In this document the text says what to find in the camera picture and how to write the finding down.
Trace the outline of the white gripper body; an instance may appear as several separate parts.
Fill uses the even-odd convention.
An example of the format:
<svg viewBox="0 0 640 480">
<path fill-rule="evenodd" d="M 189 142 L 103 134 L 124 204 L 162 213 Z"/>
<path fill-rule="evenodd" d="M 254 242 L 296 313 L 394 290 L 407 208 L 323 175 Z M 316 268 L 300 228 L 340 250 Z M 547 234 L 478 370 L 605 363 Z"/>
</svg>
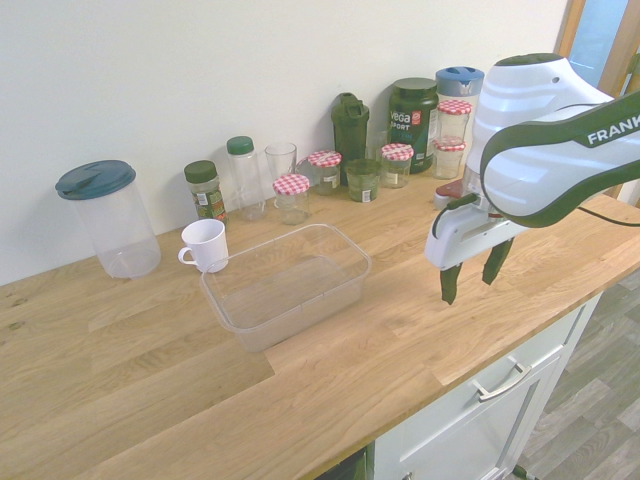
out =
<svg viewBox="0 0 640 480">
<path fill-rule="evenodd" d="M 425 257 L 438 269 L 448 270 L 520 233 L 520 225 L 493 219 L 474 202 L 451 202 L 432 224 Z"/>
</svg>

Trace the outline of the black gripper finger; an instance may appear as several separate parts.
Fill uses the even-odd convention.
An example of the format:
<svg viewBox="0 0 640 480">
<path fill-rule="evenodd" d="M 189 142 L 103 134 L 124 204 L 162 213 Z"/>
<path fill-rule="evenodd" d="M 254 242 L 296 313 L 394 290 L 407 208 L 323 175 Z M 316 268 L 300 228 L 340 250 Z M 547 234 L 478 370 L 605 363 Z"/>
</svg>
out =
<svg viewBox="0 0 640 480">
<path fill-rule="evenodd" d="M 494 246 L 491 249 L 491 253 L 484 265 L 482 273 L 482 281 L 487 285 L 491 285 L 498 276 L 498 273 L 511 250 L 513 242 L 514 237 Z"/>
<path fill-rule="evenodd" d="M 457 281 L 461 271 L 461 265 L 440 271 L 441 299 L 452 305 L 457 296 Z"/>
</svg>

